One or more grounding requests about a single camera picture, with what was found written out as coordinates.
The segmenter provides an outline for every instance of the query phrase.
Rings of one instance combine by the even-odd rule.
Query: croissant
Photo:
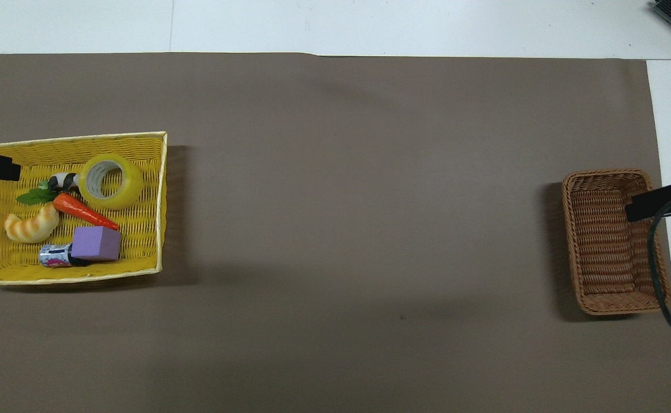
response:
[[[58,211],[48,202],[40,213],[31,219],[21,220],[17,215],[9,214],[5,220],[5,231],[12,241],[18,243],[39,243],[50,236],[60,222]]]

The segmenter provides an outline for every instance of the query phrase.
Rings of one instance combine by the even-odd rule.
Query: white floor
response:
[[[671,183],[671,27],[648,0],[0,2],[0,53],[107,52],[646,59]]]

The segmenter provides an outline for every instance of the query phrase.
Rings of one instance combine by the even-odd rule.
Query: tape roll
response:
[[[121,186],[110,196],[102,193],[102,180],[112,170],[121,170]],[[123,209],[139,199],[144,180],[139,168],[118,154],[92,157],[81,169],[78,189],[92,207]]]

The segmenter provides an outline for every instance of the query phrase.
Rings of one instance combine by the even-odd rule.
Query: purple block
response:
[[[121,233],[107,227],[78,227],[73,234],[73,258],[89,261],[119,259]]]

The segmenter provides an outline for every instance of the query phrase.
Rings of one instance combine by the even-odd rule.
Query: can label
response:
[[[40,248],[40,264],[45,267],[73,267],[71,248],[73,244],[45,244]]]

